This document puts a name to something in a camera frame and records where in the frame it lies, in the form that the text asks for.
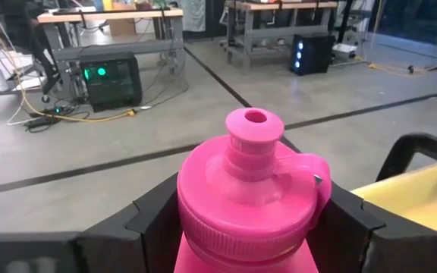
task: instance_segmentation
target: black handle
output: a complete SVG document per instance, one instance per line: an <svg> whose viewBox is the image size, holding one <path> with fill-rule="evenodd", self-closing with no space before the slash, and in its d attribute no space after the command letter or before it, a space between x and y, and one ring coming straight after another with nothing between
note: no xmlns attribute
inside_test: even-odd
<svg viewBox="0 0 437 273"><path fill-rule="evenodd" d="M409 133L395 142L376 181L402 174L417 152L437 160L437 137L428 133Z"/></svg>

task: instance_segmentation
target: workbench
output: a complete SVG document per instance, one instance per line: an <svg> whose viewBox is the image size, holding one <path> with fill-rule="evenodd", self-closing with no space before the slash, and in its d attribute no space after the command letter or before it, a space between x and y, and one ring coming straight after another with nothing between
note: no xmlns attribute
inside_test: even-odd
<svg viewBox="0 0 437 273"><path fill-rule="evenodd" d="M95 13L94 7L80 8L81 13L75 14L53 14L51 11L38 16L38 21L43 25L45 33L49 39L50 47L54 55L58 72L65 89L75 94L75 85L72 84L72 73L77 69L75 62L87 55L102 55L118 52L132 52L134 54L164 53L170 74L178 73L179 77L185 81L184 62L185 51L183 41L183 24L181 18L183 11L178 8L171 8L165 11L129 11L129 12L105 12ZM136 41L111 45L87 45L82 46L80 34L75 27L75 37L77 44L74 46L70 42L69 33L65 24L78 24L91 20L117 20L117 19L149 19L164 18L165 26L168 31L164 39L147 40L144 42Z"/></svg>
<svg viewBox="0 0 437 273"><path fill-rule="evenodd" d="M328 22L330 12L337 7L337 2L320 2L316 6L315 2L304 3L283 3L279 4L254 4L249 2L235 2L227 0L225 7L228 9L227 24L227 62L230 64L232 55L240 57L243 61L243 69L246 74L250 68L250 57L256 53L253 51L253 41L261 39L284 39L298 35L326 35L328 34ZM323 10L321 24L312 26L296 26L297 11L301 9ZM294 10L291 24L288 27L273 27L263 29L253 29L254 12ZM236 27L236 14L244 13L244 34L238 35Z"/></svg>

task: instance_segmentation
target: wooden tabletop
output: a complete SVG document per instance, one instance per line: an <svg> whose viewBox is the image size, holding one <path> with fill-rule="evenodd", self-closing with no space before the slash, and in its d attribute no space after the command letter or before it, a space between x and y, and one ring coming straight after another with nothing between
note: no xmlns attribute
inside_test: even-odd
<svg viewBox="0 0 437 273"><path fill-rule="evenodd" d="M113 13L100 13L100 14L85 14L86 12L92 12L96 9L94 7L80 8L83 12L83 18L85 20L113 20L113 19L131 19L131 18L154 18L161 17L161 11L130 11L130 12L113 12ZM66 15L54 15L48 11L38 16L40 23L63 23L63 22L79 22L82 21L80 14L66 14ZM169 11L165 11L166 17L183 16L183 11L179 8L171 8Z"/></svg>
<svg viewBox="0 0 437 273"><path fill-rule="evenodd" d="M237 1L236 7L242 11L269 11L279 9L279 4L254 4L249 2ZM337 2L320 2L318 8L336 8ZM234 1L227 0L225 6L228 8L234 7ZM316 2L304 2L304 3L287 3L283 2L282 9L301 9L301 8L316 8Z"/></svg>

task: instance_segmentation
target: pink water bottle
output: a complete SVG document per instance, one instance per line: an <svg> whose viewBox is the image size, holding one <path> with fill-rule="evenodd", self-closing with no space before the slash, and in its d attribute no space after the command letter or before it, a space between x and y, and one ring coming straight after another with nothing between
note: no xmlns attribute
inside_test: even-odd
<svg viewBox="0 0 437 273"><path fill-rule="evenodd" d="M196 147L178 174L174 272L317 272L305 237L331 195L328 165L280 143L271 112L238 109L225 125L230 134Z"/></svg>

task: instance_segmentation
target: chair wheel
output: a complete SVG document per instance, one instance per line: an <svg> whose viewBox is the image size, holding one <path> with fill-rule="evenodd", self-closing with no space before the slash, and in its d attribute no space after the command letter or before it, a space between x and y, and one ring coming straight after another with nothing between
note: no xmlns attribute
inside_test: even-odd
<svg viewBox="0 0 437 273"><path fill-rule="evenodd" d="M50 102L50 97L48 97L48 95L43 95L42 96L42 102L49 103Z"/></svg>

